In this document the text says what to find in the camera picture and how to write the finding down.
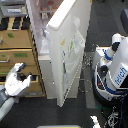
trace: open door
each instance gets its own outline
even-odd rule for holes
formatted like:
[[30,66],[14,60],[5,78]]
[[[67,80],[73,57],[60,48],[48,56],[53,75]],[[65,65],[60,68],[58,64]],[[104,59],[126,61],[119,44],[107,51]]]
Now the open door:
[[62,107],[83,60],[90,0],[64,0],[47,25],[57,104]]

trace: white panel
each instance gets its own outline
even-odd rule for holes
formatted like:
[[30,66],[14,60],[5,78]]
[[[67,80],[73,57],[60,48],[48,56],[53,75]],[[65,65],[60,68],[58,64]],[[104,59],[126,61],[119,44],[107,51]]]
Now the white panel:
[[48,23],[53,76],[59,106],[63,105],[81,66],[92,4],[90,0],[71,0],[66,9],[68,2],[69,0],[62,2]]
[[43,79],[48,79],[48,78],[53,79],[51,58],[49,57],[49,55],[38,56],[38,61],[39,61],[40,70],[42,73],[42,78]]

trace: gray floor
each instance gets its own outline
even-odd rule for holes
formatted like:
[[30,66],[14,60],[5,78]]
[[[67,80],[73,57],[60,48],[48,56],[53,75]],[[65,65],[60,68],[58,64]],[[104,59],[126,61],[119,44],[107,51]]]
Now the gray floor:
[[111,37],[115,33],[127,36],[120,21],[121,11],[127,7],[126,2],[121,0],[106,0],[105,3],[93,0],[86,52],[91,51],[92,44],[110,46]]

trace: drawer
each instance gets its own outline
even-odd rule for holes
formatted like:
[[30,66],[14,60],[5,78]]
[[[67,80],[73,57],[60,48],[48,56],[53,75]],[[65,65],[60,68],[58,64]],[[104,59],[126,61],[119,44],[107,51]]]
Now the drawer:
[[[0,76],[6,76],[8,74],[8,72],[13,68],[13,66],[11,67],[3,67],[1,66],[0,67]],[[34,65],[34,66],[26,66],[22,71],[21,73],[23,73],[24,75],[27,75],[29,72],[32,73],[32,75],[39,75],[39,72],[38,72],[38,69],[37,69],[37,66]]]
[[27,88],[26,92],[40,92],[42,91],[40,82],[39,82],[39,76],[33,76],[34,80],[31,82],[31,86]]
[[0,48],[31,48],[29,30],[0,31]]
[[[33,77],[34,77],[34,80],[31,81],[31,85],[29,88],[26,89],[26,92],[28,93],[28,95],[30,95],[31,92],[34,95],[36,94],[39,95],[42,92],[40,82],[39,82],[39,76],[33,76]],[[0,85],[4,85],[5,80],[6,80],[6,77],[0,77]]]
[[0,50],[0,66],[14,66],[15,63],[35,65],[32,49]]

